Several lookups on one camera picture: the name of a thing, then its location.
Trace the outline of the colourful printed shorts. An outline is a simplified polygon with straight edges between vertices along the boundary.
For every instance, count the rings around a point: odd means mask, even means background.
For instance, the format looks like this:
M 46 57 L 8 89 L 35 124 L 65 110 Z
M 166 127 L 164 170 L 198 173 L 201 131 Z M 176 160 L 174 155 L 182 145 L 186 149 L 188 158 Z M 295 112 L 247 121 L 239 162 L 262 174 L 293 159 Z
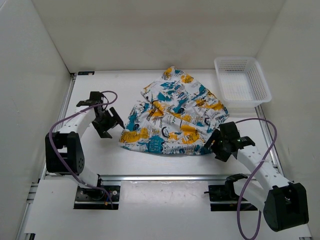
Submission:
M 206 155 L 205 143 L 229 117 L 227 108 L 202 83 L 171 66 L 141 90 L 119 144 L 156 155 Z

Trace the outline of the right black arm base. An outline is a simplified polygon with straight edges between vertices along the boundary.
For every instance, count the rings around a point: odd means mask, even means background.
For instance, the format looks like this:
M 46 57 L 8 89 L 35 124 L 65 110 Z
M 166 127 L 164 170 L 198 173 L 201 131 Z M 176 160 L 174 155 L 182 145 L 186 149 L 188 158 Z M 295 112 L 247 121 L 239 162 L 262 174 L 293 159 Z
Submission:
M 204 194 L 209 196 L 211 212 L 237 211 L 239 197 L 230 197 L 224 185 L 209 185 Z

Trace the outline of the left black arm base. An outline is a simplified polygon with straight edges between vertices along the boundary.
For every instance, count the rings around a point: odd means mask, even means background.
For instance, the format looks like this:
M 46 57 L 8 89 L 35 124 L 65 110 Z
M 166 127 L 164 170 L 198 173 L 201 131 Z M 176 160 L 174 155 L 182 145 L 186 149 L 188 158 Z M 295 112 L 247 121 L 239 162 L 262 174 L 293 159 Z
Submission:
M 110 198 L 103 190 L 77 187 L 73 208 L 75 210 L 118 210 L 121 195 L 121 185 L 112 183 L 102 186 L 110 195 Z

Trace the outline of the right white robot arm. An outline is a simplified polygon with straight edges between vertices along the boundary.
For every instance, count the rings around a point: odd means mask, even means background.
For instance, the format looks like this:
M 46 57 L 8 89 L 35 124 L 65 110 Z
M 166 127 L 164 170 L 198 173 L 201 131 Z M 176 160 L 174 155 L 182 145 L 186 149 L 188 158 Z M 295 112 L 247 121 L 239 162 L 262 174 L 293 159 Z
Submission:
M 224 193 L 230 200 L 246 199 L 259 210 L 271 230 L 279 232 L 309 222 L 305 187 L 278 173 L 260 154 L 255 142 L 240 135 L 235 122 L 223 123 L 214 130 L 204 149 L 222 162 L 234 157 L 250 171 L 250 176 L 228 176 Z

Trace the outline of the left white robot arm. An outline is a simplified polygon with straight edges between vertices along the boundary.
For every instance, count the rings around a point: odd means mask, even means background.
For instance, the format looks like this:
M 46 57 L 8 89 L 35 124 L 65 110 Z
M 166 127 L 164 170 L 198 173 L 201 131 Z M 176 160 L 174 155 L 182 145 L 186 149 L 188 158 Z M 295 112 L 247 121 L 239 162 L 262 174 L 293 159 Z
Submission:
M 107 108 L 117 99 L 117 93 L 111 90 L 90 92 L 89 99 L 79 101 L 75 112 L 54 123 L 45 136 L 47 171 L 72 177 L 78 185 L 88 188 L 87 194 L 93 200 L 103 198 L 105 188 L 100 175 L 86 166 L 81 138 L 89 126 L 101 139 L 111 139 L 109 130 L 116 126 L 124 128 L 115 108 Z

